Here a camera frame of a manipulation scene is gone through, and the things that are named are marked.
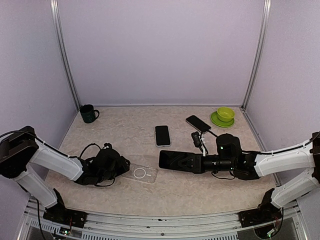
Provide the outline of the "clear case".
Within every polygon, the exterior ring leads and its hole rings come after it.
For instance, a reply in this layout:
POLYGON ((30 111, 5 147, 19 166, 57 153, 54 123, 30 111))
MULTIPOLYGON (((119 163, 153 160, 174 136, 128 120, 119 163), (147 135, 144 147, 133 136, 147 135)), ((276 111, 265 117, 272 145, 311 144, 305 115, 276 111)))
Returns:
POLYGON ((122 177, 141 183, 154 184, 158 175, 157 158, 151 155, 129 155, 129 171, 122 177))

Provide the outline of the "purple-edged black-screen phone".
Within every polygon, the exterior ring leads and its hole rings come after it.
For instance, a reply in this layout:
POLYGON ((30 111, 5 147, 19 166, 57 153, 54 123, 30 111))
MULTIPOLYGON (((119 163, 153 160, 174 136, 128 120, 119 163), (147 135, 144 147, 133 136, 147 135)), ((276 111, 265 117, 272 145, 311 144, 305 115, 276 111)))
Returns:
POLYGON ((206 124, 204 121, 202 121, 195 115, 187 117, 186 122, 201 133, 206 133, 211 130, 211 127, 208 124, 206 124))

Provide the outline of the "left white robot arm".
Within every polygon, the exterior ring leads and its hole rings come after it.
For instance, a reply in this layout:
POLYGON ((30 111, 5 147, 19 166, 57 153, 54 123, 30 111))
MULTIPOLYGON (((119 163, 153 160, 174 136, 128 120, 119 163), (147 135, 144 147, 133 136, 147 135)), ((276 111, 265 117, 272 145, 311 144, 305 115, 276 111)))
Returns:
POLYGON ((104 181, 130 170, 130 161, 106 143, 94 157, 82 159, 65 154, 36 136, 31 126, 12 130, 0 136, 0 174, 12 179, 38 202, 50 209, 50 214, 63 223, 70 211, 57 190, 49 187, 32 168, 32 164, 65 176, 82 186, 100 187, 104 181))

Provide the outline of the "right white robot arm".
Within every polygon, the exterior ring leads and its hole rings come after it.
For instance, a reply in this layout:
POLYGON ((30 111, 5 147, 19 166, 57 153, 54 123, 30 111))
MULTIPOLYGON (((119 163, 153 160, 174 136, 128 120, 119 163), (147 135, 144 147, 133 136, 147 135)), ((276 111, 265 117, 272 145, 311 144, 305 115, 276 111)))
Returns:
POLYGON ((231 134, 217 138, 218 153, 203 155, 183 152, 174 161, 186 172, 230 172, 240 180, 257 180, 278 172, 303 169, 292 180, 267 192, 256 210, 256 218, 266 222, 276 209, 320 186, 320 134, 314 132, 311 139, 298 145, 276 151, 244 151, 240 141, 231 134))

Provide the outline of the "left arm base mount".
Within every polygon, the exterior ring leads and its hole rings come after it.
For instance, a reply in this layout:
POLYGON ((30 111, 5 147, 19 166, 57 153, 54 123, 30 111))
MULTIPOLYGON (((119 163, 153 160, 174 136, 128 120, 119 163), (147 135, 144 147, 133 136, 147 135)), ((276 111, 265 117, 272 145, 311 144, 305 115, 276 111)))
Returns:
POLYGON ((57 203, 52 207, 45 208, 43 218, 69 227, 83 229, 88 214, 84 211, 66 208, 60 193, 55 188, 53 191, 57 196, 57 203))

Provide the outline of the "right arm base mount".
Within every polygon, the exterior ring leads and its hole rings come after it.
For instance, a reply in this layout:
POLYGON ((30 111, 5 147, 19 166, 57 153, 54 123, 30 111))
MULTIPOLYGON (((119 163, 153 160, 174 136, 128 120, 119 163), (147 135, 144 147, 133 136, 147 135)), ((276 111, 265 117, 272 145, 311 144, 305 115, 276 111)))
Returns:
POLYGON ((283 217, 282 209, 272 204, 272 193, 274 190, 275 188, 271 188, 264 194, 262 202, 257 208, 238 213, 242 228, 268 223, 283 217))

